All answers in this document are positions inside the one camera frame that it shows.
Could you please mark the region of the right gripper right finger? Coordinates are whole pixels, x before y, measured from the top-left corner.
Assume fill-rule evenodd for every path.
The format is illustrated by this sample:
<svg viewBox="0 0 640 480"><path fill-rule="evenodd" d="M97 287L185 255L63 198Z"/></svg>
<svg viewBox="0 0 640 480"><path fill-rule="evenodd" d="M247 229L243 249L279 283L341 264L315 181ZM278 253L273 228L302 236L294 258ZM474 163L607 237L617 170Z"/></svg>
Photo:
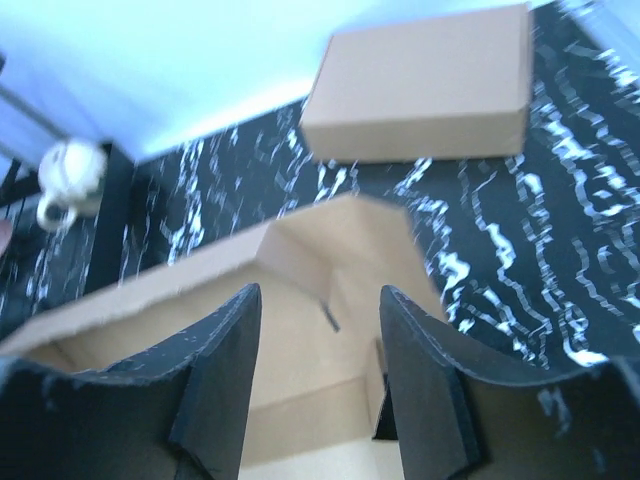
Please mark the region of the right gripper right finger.
<svg viewBox="0 0 640 480"><path fill-rule="evenodd" d="M380 323L408 479L635 479L639 362L536 368L384 286Z"/></svg>

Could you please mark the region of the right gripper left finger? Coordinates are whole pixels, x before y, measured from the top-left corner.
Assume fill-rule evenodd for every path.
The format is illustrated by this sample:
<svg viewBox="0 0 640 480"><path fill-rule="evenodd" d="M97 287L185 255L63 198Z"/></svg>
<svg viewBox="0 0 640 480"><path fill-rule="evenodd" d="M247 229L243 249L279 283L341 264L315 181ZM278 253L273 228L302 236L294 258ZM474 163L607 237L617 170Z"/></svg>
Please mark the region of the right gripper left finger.
<svg viewBox="0 0 640 480"><path fill-rule="evenodd" d="M261 329L251 283L103 369L1 360L5 479L235 479Z"/></svg>

